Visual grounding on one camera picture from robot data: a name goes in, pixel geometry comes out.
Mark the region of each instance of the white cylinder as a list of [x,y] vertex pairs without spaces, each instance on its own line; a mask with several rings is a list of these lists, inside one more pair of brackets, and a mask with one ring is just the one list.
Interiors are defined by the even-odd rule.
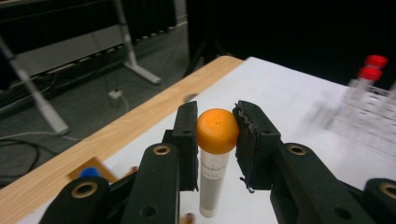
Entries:
[[200,212],[213,217],[219,203],[230,152],[214,155],[201,150]]

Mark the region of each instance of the black cable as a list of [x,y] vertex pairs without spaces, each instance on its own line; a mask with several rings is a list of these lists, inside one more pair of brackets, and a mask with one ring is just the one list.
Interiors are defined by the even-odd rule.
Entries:
[[[59,155],[59,153],[51,151],[51,150],[49,150],[46,147],[40,146],[39,144],[27,142],[27,141],[20,140],[20,139],[0,139],[0,143],[2,143],[2,142],[6,142],[6,143],[0,145],[0,148],[9,147],[9,146],[16,146],[16,145],[27,145],[27,146],[31,147],[35,151],[35,158],[30,163],[29,168],[27,169],[27,172],[25,172],[24,174],[19,174],[19,175],[0,175],[0,178],[18,178],[18,177],[21,177],[23,175],[29,174],[31,171],[33,171],[35,169],[35,166],[37,165],[38,159],[39,159],[39,157],[41,155],[40,150],[47,151],[48,153],[50,153],[52,155],[55,155],[55,156]],[[10,183],[12,183],[12,181],[0,180],[0,186],[1,187],[5,187],[5,186],[7,186]]]

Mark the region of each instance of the floor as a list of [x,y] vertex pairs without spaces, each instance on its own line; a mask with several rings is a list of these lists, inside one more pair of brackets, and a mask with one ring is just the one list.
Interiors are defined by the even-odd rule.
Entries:
[[[67,136],[51,132],[22,85],[0,92],[2,102],[12,101],[0,107],[0,188],[181,80],[190,62],[187,29],[187,23],[180,24],[134,45],[138,64],[160,77],[159,85],[122,65],[123,46],[37,77],[37,87],[69,125]],[[111,91],[122,96],[112,99]]]

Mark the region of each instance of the tripod leg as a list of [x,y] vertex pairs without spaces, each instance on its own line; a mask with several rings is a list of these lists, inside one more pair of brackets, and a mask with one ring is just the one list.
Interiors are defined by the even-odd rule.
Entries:
[[203,41],[200,45],[200,47],[198,48],[198,50],[195,52],[194,57],[192,58],[189,66],[187,67],[186,72],[184,73],[183,77],[188,76],[189,74],[191,74],[195,67],[197,66],[201,56],[203,56],[204,50],[206,48],[206,44],[207,44],[207,40]]

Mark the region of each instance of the white test tube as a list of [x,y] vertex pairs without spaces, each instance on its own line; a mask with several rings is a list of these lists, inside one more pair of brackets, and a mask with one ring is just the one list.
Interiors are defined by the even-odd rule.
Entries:
[[197,142],[201,148],[200,212],[216,214],[231,150],[239,130],[233,114],[224,109],[206,110],[197,122]]

